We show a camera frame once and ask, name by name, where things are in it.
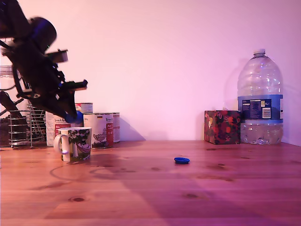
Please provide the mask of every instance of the ceramic mug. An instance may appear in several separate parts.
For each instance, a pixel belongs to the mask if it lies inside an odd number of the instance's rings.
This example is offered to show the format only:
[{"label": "ceramic mug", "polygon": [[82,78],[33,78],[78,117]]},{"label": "ceramic mug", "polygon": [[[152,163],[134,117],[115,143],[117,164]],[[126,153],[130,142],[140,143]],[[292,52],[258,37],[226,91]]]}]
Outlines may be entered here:
[{"label": "ceramic mug", "polygon": [[91,127],[58,129],[53,142],[54,150],[61,154],[62,161],[82,161],[91,155]]}]

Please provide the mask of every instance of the wood grain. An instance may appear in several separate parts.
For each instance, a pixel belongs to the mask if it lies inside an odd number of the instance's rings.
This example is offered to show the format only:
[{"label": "wood grain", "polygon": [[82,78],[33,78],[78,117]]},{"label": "wood grain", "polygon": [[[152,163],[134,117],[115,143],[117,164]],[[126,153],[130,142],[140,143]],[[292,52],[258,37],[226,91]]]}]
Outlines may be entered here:
[{"label": "wood grain", "polygon": [[121,142],[80,163],[51,147],[0,154],[4,226],[301,225],[298,146]]}]

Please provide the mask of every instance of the water bottle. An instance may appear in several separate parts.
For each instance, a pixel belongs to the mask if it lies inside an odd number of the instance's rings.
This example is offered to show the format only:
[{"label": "water bottle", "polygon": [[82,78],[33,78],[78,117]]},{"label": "water bottle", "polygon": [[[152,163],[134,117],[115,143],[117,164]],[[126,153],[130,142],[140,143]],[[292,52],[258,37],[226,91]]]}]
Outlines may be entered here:
[{"label": "water bottle", "polygon": [[238,110],[242,112],[241,142],[272,145],[283,136],[283,79],[278,66],[254,51],[238,78]]}]

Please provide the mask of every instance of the wire basket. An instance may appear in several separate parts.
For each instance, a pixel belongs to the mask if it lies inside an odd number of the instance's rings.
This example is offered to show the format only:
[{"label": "wire basket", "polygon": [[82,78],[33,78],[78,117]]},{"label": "wire basket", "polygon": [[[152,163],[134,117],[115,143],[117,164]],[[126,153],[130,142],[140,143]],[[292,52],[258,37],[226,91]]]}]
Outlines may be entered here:
[{"label": "wire basket", "polygon": [[9,144],[12,148],[21,145],[33,147],[34,143],[46,141],[45,111],[33,107],[32,104],[28,104],[27,108],[28,110],[9,111]]}]

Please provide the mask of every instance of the bottle label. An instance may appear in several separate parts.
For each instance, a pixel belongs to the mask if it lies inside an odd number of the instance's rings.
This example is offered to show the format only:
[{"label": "bottle label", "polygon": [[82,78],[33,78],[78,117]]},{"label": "bottle label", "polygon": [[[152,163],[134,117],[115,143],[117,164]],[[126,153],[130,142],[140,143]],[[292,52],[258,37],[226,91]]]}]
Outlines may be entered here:
[{"label": "bottle label", "polygon": [[283,95],[238,97],[242,123],[283,123]]}]

